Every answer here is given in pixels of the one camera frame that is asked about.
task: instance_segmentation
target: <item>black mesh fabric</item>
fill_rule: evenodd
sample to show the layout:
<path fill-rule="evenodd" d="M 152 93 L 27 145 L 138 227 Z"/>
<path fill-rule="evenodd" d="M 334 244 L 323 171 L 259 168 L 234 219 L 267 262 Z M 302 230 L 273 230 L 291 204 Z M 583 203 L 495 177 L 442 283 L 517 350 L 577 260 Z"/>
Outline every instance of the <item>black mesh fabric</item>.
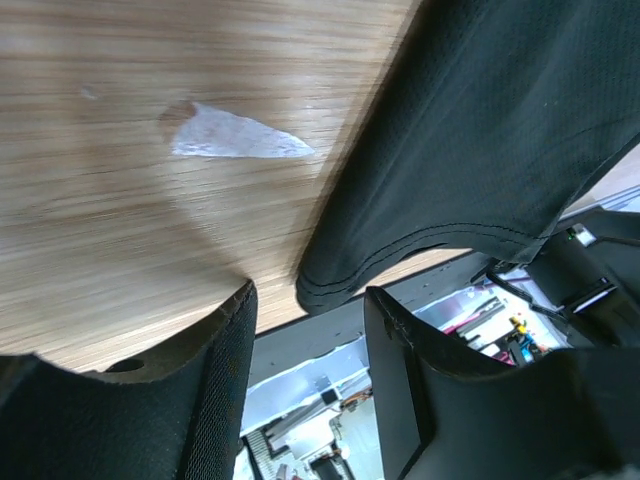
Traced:
<path fill-rule="evenodd" d="M 529 262 L 639 141 L 637 0 L 428 3 L 303 256 L 310 313 L 428 248 Z"/>
<path fill-rule="evenodd" d="M 256 331 L 255 292 L 243 300 L 224 338 L 205 359 L 203 383 L 185 448 L 185 480 L 231 479 Z"/>
<path fill-rule="evenodd" d="M 109 373 L 0 357 L 0 479 L 230 480 L 256 314 L 249 283 Z"/>

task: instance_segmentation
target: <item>wood grain surface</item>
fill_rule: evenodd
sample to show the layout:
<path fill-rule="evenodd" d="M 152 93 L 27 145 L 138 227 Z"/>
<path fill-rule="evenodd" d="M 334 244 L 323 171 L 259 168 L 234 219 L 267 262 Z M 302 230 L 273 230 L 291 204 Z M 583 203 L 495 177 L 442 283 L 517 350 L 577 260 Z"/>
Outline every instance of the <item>wood grain surface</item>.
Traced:
<path fill-rule="evenodd" d="M 0 352 L 104 368 L 245 277 L 258 285 L 259 330 L 302 315 L 297 262 L 416 7 L 0 0 Z M 174 156 L 184 102 L 316 153 Z M 376 282 L 458 253 L 427 252 Z"/>

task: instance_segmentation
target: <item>cable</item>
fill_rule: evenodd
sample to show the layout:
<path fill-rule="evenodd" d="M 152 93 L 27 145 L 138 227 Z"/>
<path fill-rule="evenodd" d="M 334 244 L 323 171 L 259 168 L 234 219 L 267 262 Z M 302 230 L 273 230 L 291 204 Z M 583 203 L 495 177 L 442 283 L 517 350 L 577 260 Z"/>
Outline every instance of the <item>cable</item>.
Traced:
<path fill-rule="evenodd" d="M 519 288 L 514 287 L 506 280 L 503 280 L 494 271 L 489 270 L 486 273 L 486 276 L 487 276 L 487 279 L 495 283 L 497 287 L 500 287 L 506 292 L 509 292 L 511 295 L 514 295 L 519 299 L 527 302 L 527 304 L 529 305 L 529 309 L 532 312 L 541 313 L 542 315 L 545 315 L 547 318 L 549 318 L 549 320 L 551 320 L 551 323 L 553 323 L 554 327 L 556 327 L 563 334 L 565 335 L 567 334 L 567 319 L 564 318 L 561 314 L 559 314 L 558 312 L 554 312 L 553 310 L 550 310 L 548 308 L 545 308 L 541 305 L 538 305 L 537 303 L 535 303 L 531 295 L 529 295 L 524 290 L 520 290 Z"/>

